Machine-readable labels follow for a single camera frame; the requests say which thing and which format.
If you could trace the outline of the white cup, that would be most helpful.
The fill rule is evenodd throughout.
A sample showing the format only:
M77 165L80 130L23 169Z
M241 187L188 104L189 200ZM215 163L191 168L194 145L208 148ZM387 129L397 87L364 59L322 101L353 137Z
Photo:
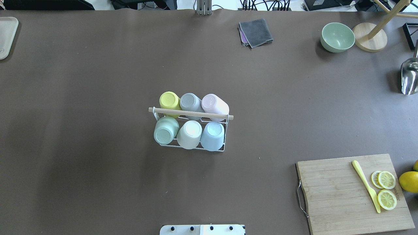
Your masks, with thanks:
M194 120L184 123L177 133L177 142L184 149L196 148L201 139L202 126Z

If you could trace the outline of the pink cup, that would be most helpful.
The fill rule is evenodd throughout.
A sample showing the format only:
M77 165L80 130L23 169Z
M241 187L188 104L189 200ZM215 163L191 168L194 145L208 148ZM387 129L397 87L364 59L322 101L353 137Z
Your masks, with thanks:
M206 113L228 115L228 104L215 94L207 94L201 101L201 107Z

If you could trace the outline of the grey cup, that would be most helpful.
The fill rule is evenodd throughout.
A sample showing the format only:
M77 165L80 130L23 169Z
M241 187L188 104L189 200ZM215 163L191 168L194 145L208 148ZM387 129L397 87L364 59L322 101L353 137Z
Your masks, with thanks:
M193 93L186 93L180 98L180 107L183 111L204 113L201 99Z

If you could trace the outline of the green cup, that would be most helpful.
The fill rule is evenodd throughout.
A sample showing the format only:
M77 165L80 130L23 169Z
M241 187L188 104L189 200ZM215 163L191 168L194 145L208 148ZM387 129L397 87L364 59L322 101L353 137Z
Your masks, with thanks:
M173 117L162 117L155 125L154 139L161 145L167 145L176 137L179 128L178 121Z

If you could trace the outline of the aluminium frame post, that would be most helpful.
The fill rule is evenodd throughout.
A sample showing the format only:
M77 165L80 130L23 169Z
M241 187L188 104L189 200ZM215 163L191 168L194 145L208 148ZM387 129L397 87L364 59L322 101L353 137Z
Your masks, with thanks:
M197 15L212 15L212 0L196 0Z

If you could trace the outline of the yellow lemon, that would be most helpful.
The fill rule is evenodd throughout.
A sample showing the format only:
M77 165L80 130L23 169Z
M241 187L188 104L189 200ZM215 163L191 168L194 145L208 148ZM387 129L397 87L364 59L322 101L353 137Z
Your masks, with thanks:
M414 171L418 172L418 160L414 163L412 168Z
M403 190L411 193L418 193L418 172L405 172L399 177L398 181Z

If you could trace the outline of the bamboo cutting board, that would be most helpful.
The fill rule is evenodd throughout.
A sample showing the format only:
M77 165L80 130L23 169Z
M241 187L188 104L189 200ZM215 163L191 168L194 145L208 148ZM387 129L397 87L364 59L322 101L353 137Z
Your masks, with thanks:
M414 229L412 215L399 184L392 192L397 205L377 213L352 162L358 161L367 182L375 171L396 176L389 154L297 162L305 211L312 235L359 235Z

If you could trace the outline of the yellow plastic knife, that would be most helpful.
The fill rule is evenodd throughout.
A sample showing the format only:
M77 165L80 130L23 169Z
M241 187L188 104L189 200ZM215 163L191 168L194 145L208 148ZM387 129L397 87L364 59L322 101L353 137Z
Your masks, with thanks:
M375 190L369 185L369 183L368 183L368 181L367 181L367 179L366 179L366 176L365 176L365 174L364 174L364 171L362 170L362 168L361 168L361 165L359 164L359 162L357 161L357 160L353 160L352 161L352 165L353 165L353 167L354 167L354 169L355 169L355 171L357 172L357 174L359 175L359 177L360 177L360 179L361 179L361 181L363 182L363 184L364 184L364 186L366 187L366 189L367 189L367 191L368 191L368 193L369 193L369 195L370 195L370 198L371 198L371 200L372 200L372 202L373 202L373 205L374 205L374 207L375 207L375 210L376 210L376 212L377 213L381 213L381 206L380 206L380 204L379 204L379 202L378 202L378 196L377 196L377 193L375 192Z

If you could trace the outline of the metal scoop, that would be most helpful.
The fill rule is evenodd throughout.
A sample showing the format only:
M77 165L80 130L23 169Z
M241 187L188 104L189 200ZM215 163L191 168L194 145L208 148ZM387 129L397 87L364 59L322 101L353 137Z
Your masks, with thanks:
M415 46L412 58L401 65L401 91L404 95L418 92L418 45Z

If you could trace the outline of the lemon slice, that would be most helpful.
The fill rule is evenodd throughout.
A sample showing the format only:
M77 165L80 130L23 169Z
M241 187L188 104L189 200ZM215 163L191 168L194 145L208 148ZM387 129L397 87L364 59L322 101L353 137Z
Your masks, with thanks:
M379 176L379 174L381 173L382 171L374 171L372 174L371 174L371 181L372 181L372 184L375 186L375 187L377 187L377 188L379 188L379 189L384 189L381 185L380 185L380 183L379 183L379 181L378 181L378 176Z
M382 189L377 194L378 204L385 210L393 210L397 206L397 198L391 190Z
M378 174L378 183L383 189L393 189L396 186L395 177L388 171L381 171Z

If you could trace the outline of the yellow cup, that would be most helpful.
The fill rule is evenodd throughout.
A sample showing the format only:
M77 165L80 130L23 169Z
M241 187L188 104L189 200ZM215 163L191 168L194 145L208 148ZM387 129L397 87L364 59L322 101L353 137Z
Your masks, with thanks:
M163 109L182 110L180 98L174 92L164 92L161 94L159 103Z

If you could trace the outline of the grey folded cloth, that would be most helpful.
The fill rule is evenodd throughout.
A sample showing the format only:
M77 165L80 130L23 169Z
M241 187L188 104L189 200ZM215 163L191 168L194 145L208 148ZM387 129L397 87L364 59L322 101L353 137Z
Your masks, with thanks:
M255 48L273 42L273 36L264 18L239 22L238 31L242 46Z

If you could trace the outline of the beige tray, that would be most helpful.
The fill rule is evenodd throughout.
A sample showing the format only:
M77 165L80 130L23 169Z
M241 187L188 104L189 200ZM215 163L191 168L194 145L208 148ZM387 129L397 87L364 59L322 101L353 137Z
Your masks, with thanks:
M15 17L0 18L0 59L5 59L11 50L17 28L18 19Z

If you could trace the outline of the green bowl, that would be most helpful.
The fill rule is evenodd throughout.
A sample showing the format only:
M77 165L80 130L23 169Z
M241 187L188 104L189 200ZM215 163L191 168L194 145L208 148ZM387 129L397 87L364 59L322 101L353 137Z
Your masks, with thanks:
M342 23L332 22L321 31L321 45L329 52L340 53L350 49L355 43L353 31Z

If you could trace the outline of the light blue cup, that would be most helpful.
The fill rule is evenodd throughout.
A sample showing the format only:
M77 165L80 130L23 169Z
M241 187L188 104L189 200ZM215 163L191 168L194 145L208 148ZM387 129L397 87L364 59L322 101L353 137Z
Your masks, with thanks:
M200 143L208 151L217 151L224 145L225 129L219 122L208 122L204 127Z

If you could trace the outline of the wooden stand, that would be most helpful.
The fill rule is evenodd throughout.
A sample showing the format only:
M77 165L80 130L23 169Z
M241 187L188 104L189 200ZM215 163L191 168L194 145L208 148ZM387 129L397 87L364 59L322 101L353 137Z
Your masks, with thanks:
M416 15L400 13L404 7L409 6L410 0L400 0L392 9L388 9L379 0L374 0L373 2L386 13L382 21L377 25L367 22L360 23L352 29L355 37L354 43L360 49L372 53L382 51L387 45L388 38L383 28L390 20L394 17L417 18Z

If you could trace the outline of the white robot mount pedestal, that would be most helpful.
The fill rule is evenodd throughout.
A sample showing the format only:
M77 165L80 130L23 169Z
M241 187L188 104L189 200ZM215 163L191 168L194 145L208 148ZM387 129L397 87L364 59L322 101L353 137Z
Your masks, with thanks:
M165 225L160 235L245 235L246 229L240 224L206 225Z

